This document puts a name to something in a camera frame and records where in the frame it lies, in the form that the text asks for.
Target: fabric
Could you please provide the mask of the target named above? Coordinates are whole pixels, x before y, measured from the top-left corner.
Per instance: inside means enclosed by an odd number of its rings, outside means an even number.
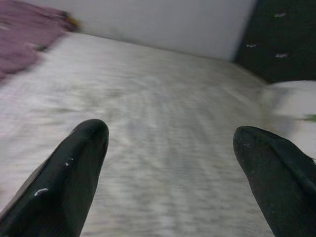
[[[0,1],[0,79],[36,62],[34,49],[50,46],[69,25],[62,11]]]

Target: black cabinet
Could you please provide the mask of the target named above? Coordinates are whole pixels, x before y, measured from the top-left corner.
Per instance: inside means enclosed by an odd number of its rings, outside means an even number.
[[[316,0],[259,0],[235,61],[267,82],[316,79]]]

